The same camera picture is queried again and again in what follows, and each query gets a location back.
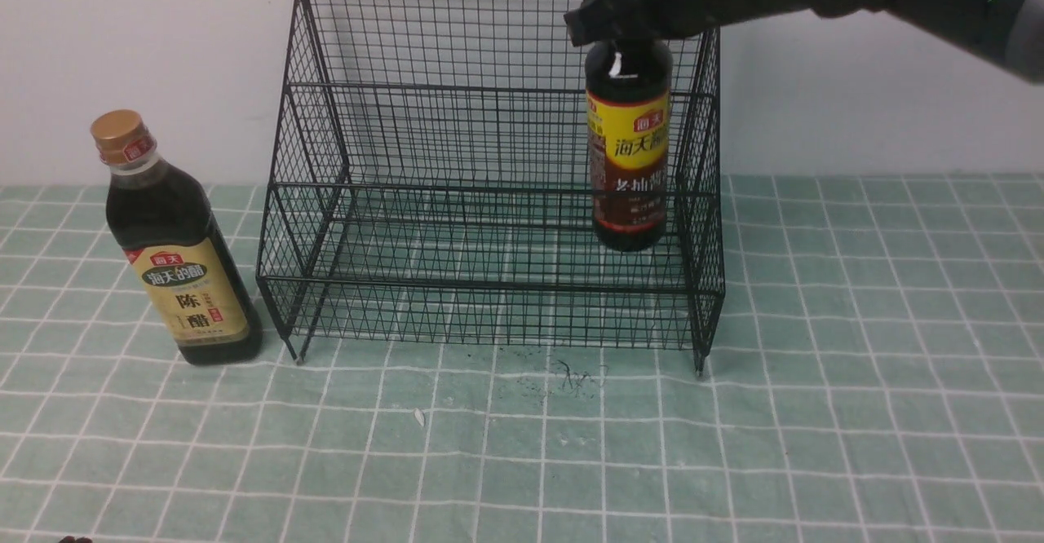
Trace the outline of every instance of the bottle cap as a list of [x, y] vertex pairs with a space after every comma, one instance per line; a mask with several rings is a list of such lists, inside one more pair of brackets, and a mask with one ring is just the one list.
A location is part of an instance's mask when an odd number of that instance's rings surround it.
[[156, 149], [156, 139], [137, 112], [122, 109], [102, 115], [91, 124], [91, 136], [101, 162], [110, 166], [129, 164]]

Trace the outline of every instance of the red label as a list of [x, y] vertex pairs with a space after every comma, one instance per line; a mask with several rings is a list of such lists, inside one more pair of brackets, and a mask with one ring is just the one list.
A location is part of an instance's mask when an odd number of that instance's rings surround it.
[[153, 266], [177, 266], [185, 263], [185, 260], [182, 259], [181, 255], [173, 254], [171, 252], [152, 254], [149, 260], [152, 261]]
[[137, 139], [126, 145], [123, 148], [123, 158], [126, 158], [127, 162], [134, 162], [142, 156], [152, 151], [156, 147], [156, 140], [151, 136], [145, 136], [144, 138]]
[[655, 110], [635, 119], [635, 133], [648, 132], [663, 125], [663, 111]]

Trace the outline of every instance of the vinegar bottle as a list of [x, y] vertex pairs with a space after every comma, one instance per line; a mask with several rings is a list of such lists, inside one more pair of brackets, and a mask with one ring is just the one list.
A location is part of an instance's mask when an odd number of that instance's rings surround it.
[[203, 187], [160, 157], [138, 113], [108, 113], [91, 135], [112, 172], [109, 228], [185, 360], [253, 359], [260, 320]]
[[591, 185], [606, 193], [594, 197], [594, 232], [618, 252], [666, 232], [671, 64], [656, 39], [597, 42], [585, 61]]

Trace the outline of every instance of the wire rack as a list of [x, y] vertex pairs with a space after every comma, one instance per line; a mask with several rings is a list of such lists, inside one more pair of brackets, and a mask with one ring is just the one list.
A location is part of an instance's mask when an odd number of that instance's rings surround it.
[[258, 283], [316, 335], [692, 349], [725, 294], [718, 34], [671, 44], [668, 231], [591, 228], [582, 0], [294, 0]]

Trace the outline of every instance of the table surface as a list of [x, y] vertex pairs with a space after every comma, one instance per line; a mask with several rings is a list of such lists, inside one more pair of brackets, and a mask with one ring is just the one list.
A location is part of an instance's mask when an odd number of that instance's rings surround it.
[[[192, 368], [104, 187], [0, 189], [0, 542], [1042, 542], [1042, 182], [727, 178], [702, 380], [335, 338], [299, 368], [270, 330]], [[210, 189], [252, 289], [263, 193]]]

